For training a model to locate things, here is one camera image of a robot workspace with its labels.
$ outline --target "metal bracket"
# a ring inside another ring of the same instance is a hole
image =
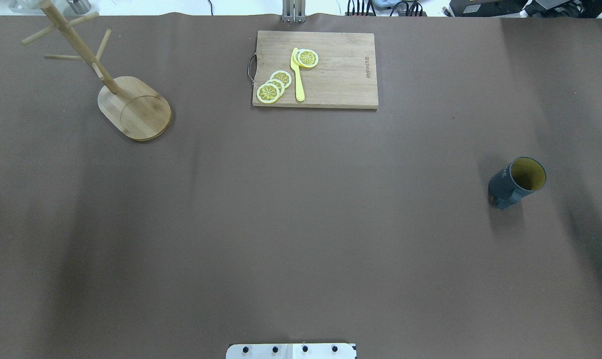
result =
[[[283,0],[283,22],[305,22],[305,0]]]
[[[226,351],[226,359],[356,359],[356,344],[231,345]]]

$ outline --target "wooden pole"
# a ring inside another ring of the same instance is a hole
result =
[[[119,86],[117,86],[112,76],[102,66],[100,60],[97,59],[86,43],[84,43],[82,38],[80,38],[80,35],[78,35],[77,31],[74,30],[71,25],[69,25],[69,22],[64,18],[57,7],[53,5],[53,2],[51,2],[51,0],[42,0],[42,2],[39,3],[39,8],[42,9],[49,20],[51,20],[51,22],[57,26],[60,32],[62,32],[62,35],[64,35],[66,40],[71,43],[71,46],[73,46],[77,53],[80,54],[82,59],[84,59],[84,62],[91,68],[91,70],[102,75],[100,80],[102,80],[110,92],[117,94],[121,90]]]

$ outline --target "dark gray cup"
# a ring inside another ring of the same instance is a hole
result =
[[[489,201],[506,209],[522,197],[540,190],[546,181],[547,173],[540,162],[531,157],[518,157],[489,181]]]

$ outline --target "wooden cutting board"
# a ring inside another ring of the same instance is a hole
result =
[[[309,48],[319,55],[315,68],[301,68],[303,102],[295,98],[295,73],[290,68],[295,47]],[[254,106],[378,109],[374,34],[260,30],[256,56]],[[277,70],[289,72],[292,84],[278,101],[263,104],[256,97],[256,89]]]

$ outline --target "yellow lemon slice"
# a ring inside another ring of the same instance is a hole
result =
[[[280,91],[277,85],[270,82],[259,86],[257,89],[257,99],[264,104],[271,104],[279,99]]]
[[[286,90],[286,85],[283,83],[283,81],[278,80],[278,79],[270,79],[270,80],[267,80],[265,83],[266,84],[275,84],[276,87],[279,89],[279,97],[283,96],[283,92],[285,92],[285,90]]]
[[[305,68],[313,68],[319,63],[319,55],[309,48],[300,48],[295,57],[295,61],[299,66]]]
[[[272,75],[270,75],[270,78],[272,80],[279,80],[279,81],[283,82],[283,86],[285,88],[288,88],[290,86],[290,84],[292,84],[292,76],[287,71],[283,71],[283,70],[274,71],[272,73]]]

